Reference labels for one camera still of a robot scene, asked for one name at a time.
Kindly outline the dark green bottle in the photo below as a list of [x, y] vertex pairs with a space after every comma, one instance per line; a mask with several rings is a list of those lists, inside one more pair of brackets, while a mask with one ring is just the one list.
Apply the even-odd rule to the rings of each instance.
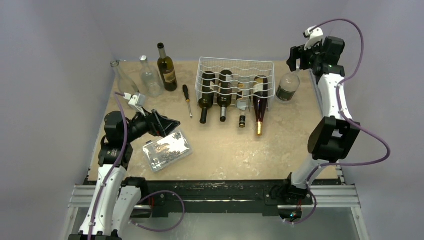
[[202, 74], [202, 97], [198, 101], [199, 107], [201, 108], [199, 120], [201, 124], [207, 122], [208, 110], [213, 106], [214, 94], [211, 93], [211, 85], [215, 84], [215, 78], [216, 75], [212, 71], [206, 71]]

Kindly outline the clear bottle silver cap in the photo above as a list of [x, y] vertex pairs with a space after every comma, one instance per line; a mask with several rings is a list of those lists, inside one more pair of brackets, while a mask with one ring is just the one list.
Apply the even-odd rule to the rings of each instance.
[[139, 75], [144, 86], [144, 92], [153, 98], [162, 95], [164, 87], [158, 71], [149, 64], [146, 55], [140, 56], [139, 61], [141, 63]]

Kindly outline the tall clear bottle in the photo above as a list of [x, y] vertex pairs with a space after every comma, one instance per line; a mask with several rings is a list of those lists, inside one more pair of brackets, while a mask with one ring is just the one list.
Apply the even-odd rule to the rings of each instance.
[[120, 63], [125, 62], [125, 60], [112, 60], [110, 66], [115, 73], [115, 78], [117, 79], [118, 90], [122, 94], [131, 94], [139, 93], [139, 88], [136, 83], [124, 72]]

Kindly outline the dark labelled wine bottle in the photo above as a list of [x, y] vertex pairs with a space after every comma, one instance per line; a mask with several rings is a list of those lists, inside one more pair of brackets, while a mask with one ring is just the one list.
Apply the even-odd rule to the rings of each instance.
[[173, 92], [178, 87], [176, 78], [176, 72], [173, 60], [166, 54], [165, 46], [162, 42], [157, 44], [159, 58], [157, 60], [157, 66], [161, 79], [164, 84], [164, 88], [168, 92]]

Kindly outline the dark bottle silver collar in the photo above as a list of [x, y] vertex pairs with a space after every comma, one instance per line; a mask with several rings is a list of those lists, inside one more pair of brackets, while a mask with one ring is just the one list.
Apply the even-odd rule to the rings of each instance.
[[220, 121], [225, 122], [227, 117], [227, 108], [232, 103], [232, 72], [230, 70], [223, 70], [219, 74], [219, 94], [217, 96], [217, 104], [220, 107]]

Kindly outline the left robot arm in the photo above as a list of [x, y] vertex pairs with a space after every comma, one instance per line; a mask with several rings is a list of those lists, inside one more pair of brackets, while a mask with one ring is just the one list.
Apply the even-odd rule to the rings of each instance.
[[131, 143], [145, 134], [170, 135], [181, 123], [156, 110], [132, 119], [122, 111], [104, 117], [105, 135], [100, 141], [97, 181], [88, 213], [70, 240], [120, 240], [136, 206], [146, 203], [149, 191], [143, 177], [126, 177], [132, 157]]

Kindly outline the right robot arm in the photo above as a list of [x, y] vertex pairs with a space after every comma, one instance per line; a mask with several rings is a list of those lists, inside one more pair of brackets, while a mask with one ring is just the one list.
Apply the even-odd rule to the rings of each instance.
[[342, 85], [345, 69], [339, 65], [344, 48], [344, 40], [328, 36], [309, 37], [306, 44], [290, 49], [287, 60], [290, 70], [311, 70], [315, 76], [321, 94], [323, 117], [308, 139], [308, 158], [288, 176], [288, 185], [280, 191], [282, 200], [288, 204], [300, 197], [305, 198], [308, 185], [325, 167], [345, 159], [360, 133], [359, 123], [353, 126], [345, 120], [345, 117], [352, 116], [345, 106]]

